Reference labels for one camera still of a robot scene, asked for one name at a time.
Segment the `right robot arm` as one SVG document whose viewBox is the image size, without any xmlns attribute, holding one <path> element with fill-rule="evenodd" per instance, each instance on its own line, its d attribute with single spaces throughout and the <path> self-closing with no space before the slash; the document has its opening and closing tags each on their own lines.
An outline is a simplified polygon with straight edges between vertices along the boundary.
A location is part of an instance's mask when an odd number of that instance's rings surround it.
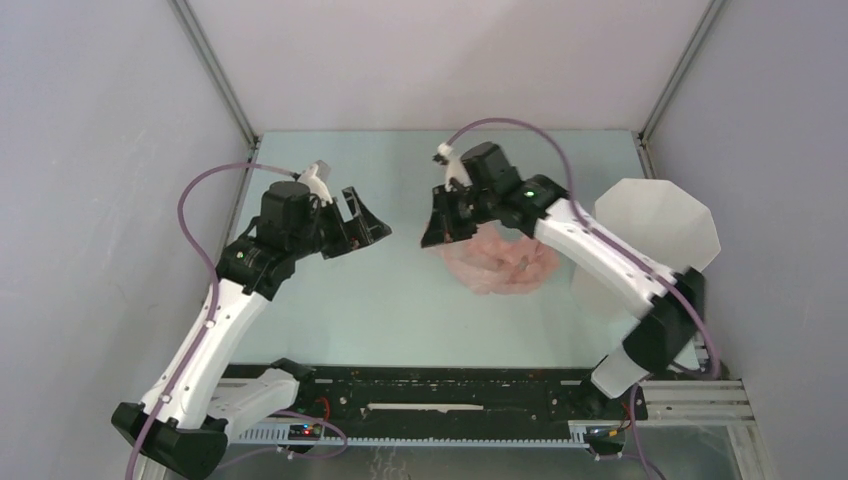
<svg viewBox="0 0 848 480">
<path fill-rule="evenodd" d="M 462 155 L 441 144 L 435 162 L 445 179 L 432 190 L 432 210 L 420 241 L 431 248 L 471 239 L 498 221 L 573 260 L 618 294 L 637 325 L 584 380 L 585 411 L 606 418 L 633 385 L 663 372 L 701 323 L 705 279 L 696 269 L 651 263 L 595 221 L 563 186 L 541 174 L 522 178 L 502 148 L 483 142 Z"/>
</svg>

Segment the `white plastic trash bin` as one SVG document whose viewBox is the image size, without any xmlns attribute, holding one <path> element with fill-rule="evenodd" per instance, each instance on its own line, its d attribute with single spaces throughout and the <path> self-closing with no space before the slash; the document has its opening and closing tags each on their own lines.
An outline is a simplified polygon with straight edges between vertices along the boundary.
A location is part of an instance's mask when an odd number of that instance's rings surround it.
<svg viewBox="0 0 848 480">
<path fill-rule="evenodd" d="M 721 252 L 711 210 L 668 180 L 622 179 L 587 212 L 622 242 L 677 271 L 702 272 Z"/>
</svg>

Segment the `pink plastic trash bag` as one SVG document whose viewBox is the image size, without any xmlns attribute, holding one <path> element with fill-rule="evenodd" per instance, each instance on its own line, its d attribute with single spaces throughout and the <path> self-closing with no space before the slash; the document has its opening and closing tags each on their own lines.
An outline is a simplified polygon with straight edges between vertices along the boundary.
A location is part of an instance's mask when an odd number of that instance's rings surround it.
<svg viewBox="0 0 848 480">
<path fill-rule="evenodd" d="M 509 240 L 493 222 L 481 225 L 469 240 L 430 247 L 447 270 L 478 295 L 521 295 L 541 287 L 559 268 L 551 247 L 519 233 Z"/>
</svg>

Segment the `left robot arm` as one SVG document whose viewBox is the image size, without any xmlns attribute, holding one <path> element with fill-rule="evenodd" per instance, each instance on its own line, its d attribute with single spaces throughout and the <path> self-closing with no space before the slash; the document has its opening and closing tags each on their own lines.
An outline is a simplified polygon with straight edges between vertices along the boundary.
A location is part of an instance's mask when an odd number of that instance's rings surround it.
<svg viewBox="0 0 848 480">
<path fill-rule="evenodd" d="M 122 402 L 112 415 L 138 453 L 186 479 L 206 479 L 231 441 L 260 420 L 284 409 L 297 417 L 312 411 L 316 390 L 302 380 L 311 371 L 291 361 L 238 387 L 218 385 L 297 261 L 336 258 L 391 234 L 354 188 L 343 197 L 349 220 L 323 187 L 279 181 L 266 190 L 258 215 L 224 249 L 199 316 L 166 371 L 140 402 Z"/>
</svg>

